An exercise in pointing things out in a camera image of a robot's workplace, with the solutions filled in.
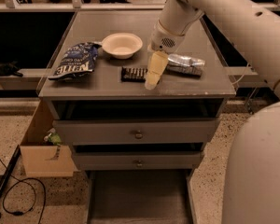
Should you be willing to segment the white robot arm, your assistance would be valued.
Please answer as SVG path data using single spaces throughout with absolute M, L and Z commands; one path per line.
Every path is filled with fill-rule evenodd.
M 234 44 L 280 99 L 280 17 L 250 0 L 167 0 L 154 27 L 146 87 L 156 87 L 175 47 L 202 15 Z M 280 224 L 280 100 L 250 117 L 227 163 L 222 224 Z

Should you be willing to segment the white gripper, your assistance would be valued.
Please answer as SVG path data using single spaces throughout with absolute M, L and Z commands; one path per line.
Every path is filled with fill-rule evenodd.
M 155 23 L 149 42 L 150 48 L 155 52 L 147 67 L 145 87 L 148 90 L 153 90 L 161 79 L 168 64 L 167 53 L 176 52 L 184 38 L 184 35 L 174 35 L 168 32 L 159 21 Z

